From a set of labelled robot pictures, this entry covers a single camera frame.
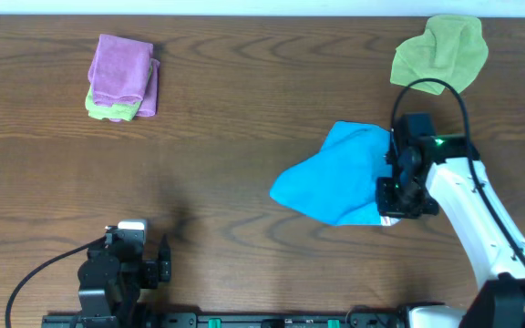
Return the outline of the blue microfiber cloth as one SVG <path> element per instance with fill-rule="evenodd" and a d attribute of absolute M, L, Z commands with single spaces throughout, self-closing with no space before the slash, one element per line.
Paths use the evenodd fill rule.
<path fill-rule="evenodd" d="M 390 133 L 377 125 L 338 121 L 311 158 L 287 169 L 274 182 L 277 203 L 332 226 L 393 226 L 376 205 L 376 180 L 389 178 Z"/>

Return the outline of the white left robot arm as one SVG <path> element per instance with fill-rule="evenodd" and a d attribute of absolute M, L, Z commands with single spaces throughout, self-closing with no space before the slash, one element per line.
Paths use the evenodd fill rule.
<path fill-rule="evenodd" d="M 138 303 L 140 292 L 155 290 L 171 278 L 171 250 L 166 236 L 157 258 L 143 258 L 145 233 L 117 230 L 87 250 L 87 260 L 77 272 L 84 327 L 146 327 L 157 321 Z"/>

